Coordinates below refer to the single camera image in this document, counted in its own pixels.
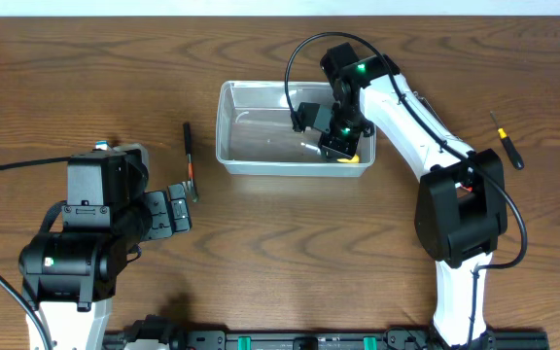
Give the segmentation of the black yellow precision screwdriver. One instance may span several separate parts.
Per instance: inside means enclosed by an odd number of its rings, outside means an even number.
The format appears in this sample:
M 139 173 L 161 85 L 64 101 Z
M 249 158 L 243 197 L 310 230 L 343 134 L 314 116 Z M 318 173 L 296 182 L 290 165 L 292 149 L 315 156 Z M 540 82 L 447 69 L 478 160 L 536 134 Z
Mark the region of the black yellow precision screwdriver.
M 499 124 L 499 122 L 498 122 L 498 120 L 495 116 L 495 113 L 493 111 L 490 112 L 490 117 L 491 117 L 492 121 L 494 122 L 495 126 L 497 127 L 497 132 L 499 134 L 501 144 L 503 145 L 503 147 L 506 151 L 507 157 L 508 157 L 511 165 L 516 170 L 523 170 L 524 167 L 525 167 L 525 164 L 524 164 L 522 156 L 520 155 L 520 153 L 515 148 L 512 140 L 510 139 L 508 134 L 505 132 L 503 127 Z

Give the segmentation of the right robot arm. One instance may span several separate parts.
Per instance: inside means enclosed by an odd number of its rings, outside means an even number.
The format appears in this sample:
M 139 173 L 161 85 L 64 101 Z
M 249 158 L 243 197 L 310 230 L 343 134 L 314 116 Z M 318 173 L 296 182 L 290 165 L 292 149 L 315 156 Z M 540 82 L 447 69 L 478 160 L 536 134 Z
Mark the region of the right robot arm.
M 334 104 L 301 103 L 299 113 L 320 131 L 327 158 L 355 158 L 360 139 L 376 131 L 397 149 L 419 182 L 414 227 L 436 263 L 433 334 L 445 349 L 477 344 L 486 333 L 485 268 L 508 228 L 499 156 L 453 135 L 389 57 L 360 59 L 345 43 L 327 50 L 320 65 Z

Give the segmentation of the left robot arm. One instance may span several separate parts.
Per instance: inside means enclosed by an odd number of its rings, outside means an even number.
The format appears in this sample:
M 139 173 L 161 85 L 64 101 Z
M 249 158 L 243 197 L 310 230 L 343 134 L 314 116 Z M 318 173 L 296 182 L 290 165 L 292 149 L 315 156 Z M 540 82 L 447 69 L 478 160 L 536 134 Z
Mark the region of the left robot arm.
M 193 226 L 185 183 L 150 192 L 149 154 L 139 143 L 93 150 L 67 162 L 67 198 L 46 214 L 19 255 L 33 349 L 98 349 L 118 275 L 141 243 Z

